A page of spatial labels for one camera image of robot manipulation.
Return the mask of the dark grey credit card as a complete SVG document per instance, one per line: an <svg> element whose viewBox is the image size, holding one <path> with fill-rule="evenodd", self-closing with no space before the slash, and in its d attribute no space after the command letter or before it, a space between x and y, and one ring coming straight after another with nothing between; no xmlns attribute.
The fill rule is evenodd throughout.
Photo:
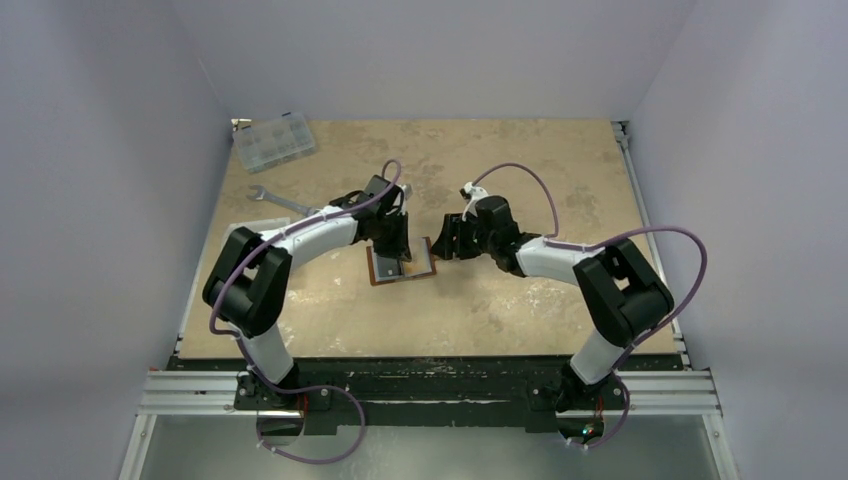
<svg viewBox="0 0 848 480"><path fill-rule="evenodd" d="M375 280L378 283L394 281L404 276L403 262L400 260L377 255L373 257L373 262Z"/></svg>

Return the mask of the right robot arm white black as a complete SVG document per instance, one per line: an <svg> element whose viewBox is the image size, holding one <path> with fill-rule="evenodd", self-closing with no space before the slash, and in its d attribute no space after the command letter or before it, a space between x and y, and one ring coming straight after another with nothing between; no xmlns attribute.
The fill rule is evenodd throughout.
<svg viewBox="0 0 848 480"><path fill-rule="evenodd" d="M521 230L508 201L498 195L478 200L470 213L445 215L431 253L441 260L487 255L513 276L579 288L593 330L562 367L552 397L559 412L596 399L638 337L657 327L675 305L631 240L557 248L542 235Z"/></svg>

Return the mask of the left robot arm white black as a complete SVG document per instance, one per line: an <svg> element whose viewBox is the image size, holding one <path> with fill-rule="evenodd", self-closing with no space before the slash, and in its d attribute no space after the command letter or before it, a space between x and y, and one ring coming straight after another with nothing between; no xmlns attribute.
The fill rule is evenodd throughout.
<svg viewBox="0 0 848 480"><path fill-rule="evenodd" d="M250 374L260 381L259 395L272 408L292 405L307 393L299 369L277 326L291 274L333 250L369 242L374 251L408 261L406 202L411 189L373 176L362 190L333 199L304 219L276 231L247 227L231 232L203 289L210 331L227 324Z"/></svg>

